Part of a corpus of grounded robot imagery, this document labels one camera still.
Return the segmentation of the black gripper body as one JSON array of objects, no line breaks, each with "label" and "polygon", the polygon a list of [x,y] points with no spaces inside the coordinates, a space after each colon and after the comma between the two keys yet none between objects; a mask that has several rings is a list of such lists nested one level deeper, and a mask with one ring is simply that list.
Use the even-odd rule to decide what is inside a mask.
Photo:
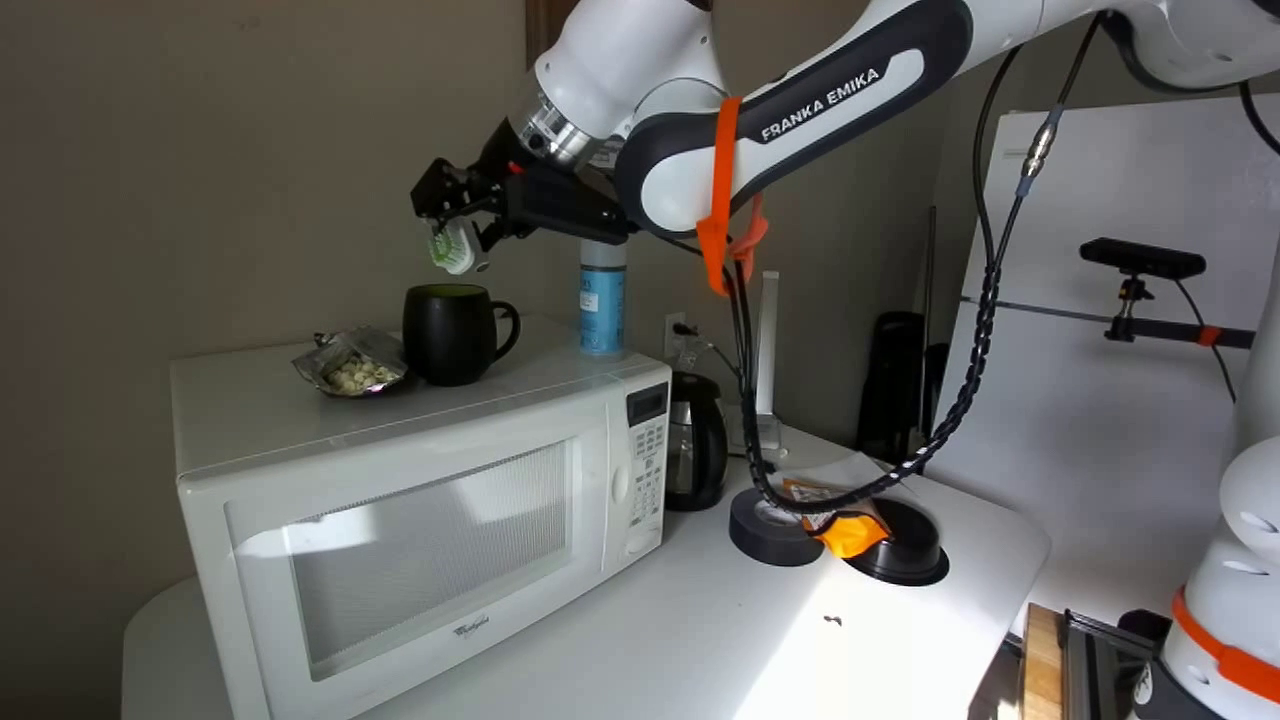
[{"label": "black gripper body", "polygon": [[483,152],[466,168],[466,216],[481,216],[481,245],[566,232],[579,240],[624,245],[637,225],[616,200],[598,191],[574,168],[530,152],[512,122],[499,122]]}]

